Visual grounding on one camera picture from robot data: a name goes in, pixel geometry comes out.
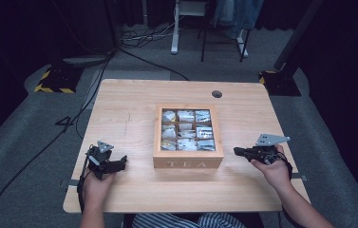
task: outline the hand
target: hand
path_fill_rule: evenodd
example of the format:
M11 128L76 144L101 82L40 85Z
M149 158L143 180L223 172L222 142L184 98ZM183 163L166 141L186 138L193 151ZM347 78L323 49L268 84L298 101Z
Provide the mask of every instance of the hand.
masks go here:
M283 147L279 144L275 145L278 152L283 153ZM251 160L252 165L264 174L267 183L274 189L289 187L291 182L289 181L288 167L283 161L275 161L273 164L267 165L257 160Z
M93 172L86 174L83 192L85 210L103 210L104 200L107 197L110 185L115 178L116 173L109 174L103 180L97 179Z

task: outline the black curtain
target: black curtain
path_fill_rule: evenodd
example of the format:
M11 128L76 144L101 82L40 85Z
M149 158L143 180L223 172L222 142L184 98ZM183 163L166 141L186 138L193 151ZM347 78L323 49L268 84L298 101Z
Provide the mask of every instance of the black curtain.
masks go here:
M296 29L312 0L264 0L256 29Z
M323 1L286 63L306 74L311 99L358 182L358 3Z
M129 27L143 24L142 0L120 0L124 14L122 21Z
M112 11L120 7L116 1L108 1ZM54 3L0 0L0 126L28 95L24 82L31 73L62 58L88 54L72 33L97 52L116 46L103 0Z
M162 23L173 23L175 5L175 0L146 0L148 26L155 28Z

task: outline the chair leg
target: chair leg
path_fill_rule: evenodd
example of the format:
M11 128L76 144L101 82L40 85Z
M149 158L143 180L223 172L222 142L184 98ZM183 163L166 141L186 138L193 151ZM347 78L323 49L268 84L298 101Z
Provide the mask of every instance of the chair leg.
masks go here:
M243 62L244 52L246 51L246 46L247 46L247 42L249 41L249 36L250 36L250 30L248 29L246 34L246 40L243 42L243 50L241 51L240 63Z
M201 32L202 32L202 28L199 29L197 39L199 39L199 36L201 35Z
M204 30L204 37L203 37L203 41L202 41L202 55L201 55L201 62L203 62L203 58L204 58L204 54L205 54L205 43L206 43L206 30L207 28Z

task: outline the person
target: person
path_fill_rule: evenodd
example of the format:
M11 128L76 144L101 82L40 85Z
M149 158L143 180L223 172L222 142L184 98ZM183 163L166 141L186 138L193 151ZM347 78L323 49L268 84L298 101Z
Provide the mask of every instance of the person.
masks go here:
M276 149L278 152L283 153L283 147L277 144ZM269 185L273 187L279 196L283 208L291 219L302 227L333 227L333 225L322 216L314 207L311 206L293 187L289 180L288 167L283 161L276 161L273 164L267 165L257 160L251 160L251 164L264 174L264 177ZM81 227L104 227L104 200L109 192L109 188L116 174L110 174L104 180L98 180L93 173L88 173L84 183L84 203L85 209L81 220ZM149 214L151 219L144 219L147 214L142 214L142 219L139 221L153 220L158 217L152 217L156 214ZM166 218L173 218L183 222L183 219L171 217L170 214L164 214ZM226 219L231 221L231 216L227 216L224 213L211 215L211 213L205 214L205 219ZM189 227L203 227L194 224Z

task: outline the yellow and black tape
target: yellow and black tape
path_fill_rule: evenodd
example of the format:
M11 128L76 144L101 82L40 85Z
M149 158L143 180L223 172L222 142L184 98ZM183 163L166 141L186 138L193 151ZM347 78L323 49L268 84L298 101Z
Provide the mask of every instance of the yellow and black tape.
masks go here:
M76 93L76 86L82 72L82 69L61 72L60 70L52 70L49 67L43 74L39 84L34 88L34 91Z
M264 70L264 71L261 71L258 73L258 79L259 79L259 82L262 84L262 85L265 85L265 79L264 79L264 75L267 75L267 74L276 74L277 72L276 71L273 71L273 70Z

